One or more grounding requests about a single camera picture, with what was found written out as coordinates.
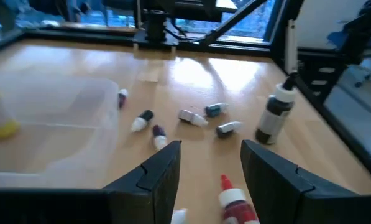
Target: red bottle cap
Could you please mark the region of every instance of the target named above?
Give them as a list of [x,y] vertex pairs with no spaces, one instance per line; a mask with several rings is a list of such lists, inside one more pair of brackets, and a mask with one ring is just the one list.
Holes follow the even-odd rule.
[[222,187],[222,190],[228,190],[228,189],[233,189],[234,188],[234,186],[232,186],[231,181],[224,174],[221,175],[221,187]]

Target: black metal frame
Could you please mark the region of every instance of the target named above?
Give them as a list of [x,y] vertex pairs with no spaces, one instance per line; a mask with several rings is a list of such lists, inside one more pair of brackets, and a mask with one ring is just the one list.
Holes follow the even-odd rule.
[[[278,20],[272,22],[272,38],[271,42],[263,43],[244,43],[231,42],[225,40],[214,39],[211,44],[203,45],[193,43],[192,38],[186,41],[179,41],[177,50],[195,51],[195,52],[211,52],[218,54],[234,54],[234,55],[250,55],[258,57],[270,57],[283,70],[283,57],[285,49],[285,27],[289,19],[296,19],[301,9],[303,0],[283,0],[281,6],[276,6]],[[27,29],[17,30],[7,34],[0,41],[0,50],[22,39],[48,39],[83,42],[88,44],[108,44],[108,45],[133,45],[134,33],[118,32],[108,30],[88,30],[88,29],[72,29],[65,27],[45,27],[43,29]],[[342,56],[330,50],[303,49],[299,48],[299,59],[303,61],[305,58],[314,57],[321,60],[336,59],[337,63],[342,65]],[[329,88],[325,90],[325,95],[328,95],[331,88],[336,84],[337,79],[329,82]],[[304,94],[306,99],[316,109],[316,111],[324,118],[328,125],[341,138],[347,147],[355,154],[355,156],[364,164],[371,173],[371,157],[366,155],[363,145],[351,135],[350,132],[340,123],[324,106],[325,97],[318,98],[311,91],[308,83],[305,82],[303,76],[300,75],[296,79],[296,85],[300,92]]]

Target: white bottle cap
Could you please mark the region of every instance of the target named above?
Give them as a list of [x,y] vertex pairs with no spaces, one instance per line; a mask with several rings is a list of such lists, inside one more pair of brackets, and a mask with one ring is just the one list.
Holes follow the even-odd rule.
[[295,89],[292,90],[285,90],[282,88],[282,84],[277,84],[277,87],[275,89],[275,98],[281,102],[284,103],[291,103],[294,102],[296,98],[296,91]]
[[220,201],[221,206],[224,208],[230,203],[238,200],[246,201],[246,196],[242,189],[228,189],[221,192],[218,195],[218,199]]
[[220,103],[219,105],[220,105],[221,111],[226,111],[229,107],[229,104],[227,103]]
[[125,97],[127,97],[129,95],[129,92],[126,89],[121,89],[121,90],[119,90],[119,94],[122,94]]
[[205,120],[204,117],[194,114],[191,120],[191,124],[197,125],[197,126],[207,126],[209,123]]
[[175,210],[172,216],[171,224],[185,224],[187,209]]
[[165,136],[154,137],[153,144],[156,150],[158,151],[162,150],[167,145],[166,137]]
[[232,121],[231,123],[234,126],[235,131],[239,130],[239,128],[242,127],[242,125],[243,125],[243,123],[240,122],[240,121]]
[[148,122],[146,120],[137,117],[131,124],[130,131],[131,132],[141,131],[146,127],[147,123]]

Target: white wall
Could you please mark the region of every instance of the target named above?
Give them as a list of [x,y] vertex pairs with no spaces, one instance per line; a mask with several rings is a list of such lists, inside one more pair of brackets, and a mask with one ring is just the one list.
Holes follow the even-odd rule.
[[296,21],[298,46],[333,49],[327,43],[327,36],[342,29],[339,21],[355,19],[365,1],[304,0]]

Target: black bottle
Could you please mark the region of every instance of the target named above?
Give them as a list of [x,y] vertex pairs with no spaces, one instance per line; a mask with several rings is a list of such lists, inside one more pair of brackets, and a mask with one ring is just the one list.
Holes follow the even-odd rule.
[[255,132],[255,138],[259,143],[274,144],[276,142],[279,132],[295,104],[294,76],[291,74],[283,84],[277,84],[275,94],[269,96]]

